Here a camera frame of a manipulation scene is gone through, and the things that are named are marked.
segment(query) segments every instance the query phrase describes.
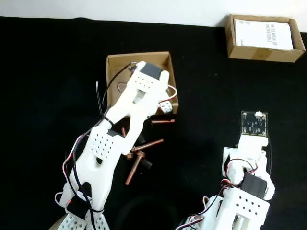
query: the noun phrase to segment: black plastic part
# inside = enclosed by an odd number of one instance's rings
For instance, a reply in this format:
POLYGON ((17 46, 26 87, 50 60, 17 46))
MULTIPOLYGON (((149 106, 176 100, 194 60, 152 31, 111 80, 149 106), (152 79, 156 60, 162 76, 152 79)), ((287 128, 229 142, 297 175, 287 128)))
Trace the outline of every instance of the black plastic part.
POLYGON ((159 80, 161 71, 161 68, 153 64, 146 63, 146 65, 141 69, 140 72, 159 80))
POLYGON ((265 180, 247 172, 244 174, 243 181, 240 185, 240 189, 260 199, 263 199, 266 188, 267 182, 265 180))
POLYGON ((70 203, 67 206, 67 210, 72 214, 80 217, 81 219, 85 219, 86 212, 88 211, 89 207, 85 200, 81 200, 74 196, 70 203))
POLYGON ((142 161, 141 161, 141 164, 143 165, 143 166, 145 166, 145 168, 147 168, 147 169, 150 169, 151 167, 152 167, 152 165, 153 165, 153 163, 151 163, 149 160, 147 160, 147 159, 143 159, 142 161))

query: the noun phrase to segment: white wire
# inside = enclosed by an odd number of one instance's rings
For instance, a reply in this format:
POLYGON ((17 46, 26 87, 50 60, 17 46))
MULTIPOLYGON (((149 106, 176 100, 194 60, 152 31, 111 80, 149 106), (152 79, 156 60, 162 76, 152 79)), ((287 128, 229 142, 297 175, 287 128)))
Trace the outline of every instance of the white wire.
MULTIPOLYGON (((197 224, 197 223, 201 222, 203 219, 204 219, 204 217, 201 217, 200 219, 197 219, 197 220, 189 223, 189 225, 197 224)), ((180 225, 175 230, 181 230, 181 229, 184 229, 184 228, 188 228, 188 227, 190 227, 189 225, 188 224, 180 225)))
POLYGON ((168 100, 171 100, 172 98, 174 98, 174 97, 177 96, 177 89, 176 89, 174 86, 171 86, 171 85, 167 85, 167 86, 168 86, 169 88, 172 88, 175 92, 174 92, 174 94, 173 94, 172 96, 170 96, 169 98, 166 98, 166 99, 160 101, 160 103, 161 103, 161 102, 168 101, 168 100))
POLYGON ((62 205, 58 202, 57 196, 60 195, 60 194, 62 194, 62 193, 63 193, 63 192, 60 192, 60 193, 56 193, 56 194, 54 195, 54 201, 55 201, 59 206, 61 206, 61 207, 62 207, 62 205))
POLYGON ((202 198, 203 206, 204 206, 204 208, 206 209, 207 207, 206 207, 206 200, 205 200, 205 199, 209 200, 209 198, 208 198, 207 196, 204 196, 204 197, 202 198))

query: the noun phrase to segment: open cardboard box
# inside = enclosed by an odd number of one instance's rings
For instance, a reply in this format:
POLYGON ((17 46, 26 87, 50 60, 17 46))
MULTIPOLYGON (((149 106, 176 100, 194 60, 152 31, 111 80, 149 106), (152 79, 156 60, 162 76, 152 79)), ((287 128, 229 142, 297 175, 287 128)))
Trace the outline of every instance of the open cardboard box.
MULTIPOLYGON (((109 55, 106 58, 106 83, 108 84, 112 77, 120 71, 125 65, 133 61, 145 61, 160 67, 162 70, 169 72, 168 84, 176 88, 173 65, 171 55, 169 52, 151 52, 151 53, 135 53, 135 54, 119 54, 109 55)), ((110 86, 107 93, 107 103, 113 106, 121 95, 117 85, 120 82, 128 82, 131 76, 131 72, 126 69, 119 74, 110 86)), ((174 92, 172 89, 168 89, 168 95, 172 95, 174 92)), ((178 96, 170 100, 173 106, 173 113, 176 114, 178 110, 178 96)))
POLYGON ((299 33, 296 21, 294 19, 289 19, 284 17, 230 15, 225 27, 225 32, 227 40, 227 52, 229 58, 295 62, 305 52, 304 43, 301 34, 299 33), (234 19, 288 23, 290 25, 291 38, 294 49, 281 50, 281 49, 259 48, 253 46, 237 46, 234 19))

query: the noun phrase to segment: white wall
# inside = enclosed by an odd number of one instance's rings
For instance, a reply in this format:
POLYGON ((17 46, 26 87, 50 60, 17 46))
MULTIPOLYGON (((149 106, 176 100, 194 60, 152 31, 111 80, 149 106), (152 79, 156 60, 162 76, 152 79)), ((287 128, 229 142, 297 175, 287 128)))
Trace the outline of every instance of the white wall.
POLYGON ((307 32, 307 0, 0 0, 0 16, 224 26, 227 14, 286 16, 307 32))

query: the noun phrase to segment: metal pin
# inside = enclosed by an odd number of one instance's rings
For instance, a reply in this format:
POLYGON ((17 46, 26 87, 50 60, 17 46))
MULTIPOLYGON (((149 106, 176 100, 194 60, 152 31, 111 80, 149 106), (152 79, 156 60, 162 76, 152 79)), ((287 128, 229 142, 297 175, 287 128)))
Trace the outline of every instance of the metal pin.
POLYGON ((134 149, 135 149, 135 151, 140 151, 140 150, 143 150, 143 149, 148 148, 150 146, 153 146, 153 145, 156 145, 156 144, 160 144, 163 141, 164 141, 163 139, 159 139, 159 140, 156 140, 156 141, 144 144, 144 145, 137 146, 134 149))
POLYGON ((131 171, 129 173, 129 176, 128 176, 126 182, 125 182, 125 185, 129 185, 130 184, 130 182, 131 182, 131 180, 132 180, 132 178, 133 178, 133 176, 135 174, 135 171, 138 168, 139 163, 145 157, 145 153, 143 153, 142 151, 138 151, 136 154, 138 155, 138 157, 135 160, 135 163, 134 163, 134 165, 133 165, 133 167, 132 167, 132 169, 131 169, 131 171))
POLYGON ((171 120, 151 120, 152 124, 174 123, 175 119, 171 120))

